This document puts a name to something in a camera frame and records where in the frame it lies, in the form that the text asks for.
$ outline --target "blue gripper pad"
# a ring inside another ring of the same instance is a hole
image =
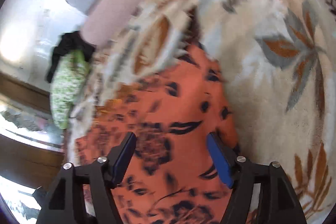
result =
[[[230,166],[227,163],[217,143],[212,138],[211,134],[208,134],[207,136],[207,147],[218,172],[219,178],[224,184],[227,185],[227,187],[231,189],[233,186],[233,179],[231,178]]]

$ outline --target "metal bolt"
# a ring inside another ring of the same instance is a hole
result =
[[[275,168],[279,168],[279,167],[281,166],[280,163],[277,162],[277,161],[272,162],[272,165],[273,165]]]
[[[67,162],[66,164],[63,165],[63,168],[64,168],[65,170],[68,170],[68,169],[70,169],[71,167],[72,167],[72,163],[71,163],[71,162]]]
[[[239,162],[246,162],[246,158],[243,157],[243,156],[238,156],[237,157],[237,161],[239,161]]]
[[[98,162],[99,162],[100,164],[102,164],[102,163],[105,162],[105,161],[107,161],[107,158],[104,157],[104,156],[98,158]]]

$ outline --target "floral blanket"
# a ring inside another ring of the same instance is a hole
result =
[[[147,0],[96,54],[69,145],[122,87],[176,64],[194,41],[219,62],[241,154],[279,161],[307,222],[322,223],[336,202],[335,31],[325,0]],[[80,164],[75,149],[68,157]],[[252,213],[257,203],[256,188]]]

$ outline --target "orange floral fabric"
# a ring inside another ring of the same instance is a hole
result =
[[[127,132],[137,147],[122,183],[112,190],[124,223],[216,224],[231,191],[206,146],[213,131],[238,153],[232,113],[217,61],[189,45],[177,65],[141,79],[117,104],[100,110],[76,140],[81,164],[119,145]],[[89,199],[89,188],[85,188]]]

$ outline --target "black cloth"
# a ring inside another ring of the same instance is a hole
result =
[[[81,50],[84,54],[85,61],[90,62],[96,48],[91,44],[85,42],[81,38],[79,31],[65,33],[64,35],[62,35],[61,41],[59,42],[58,46],[54,47],[52,52],[51,67],[46,75],[46,81],[48,83],[51,83],[51,81],[53,80],[54,73],[56,71],[60,58],[73,50]]]

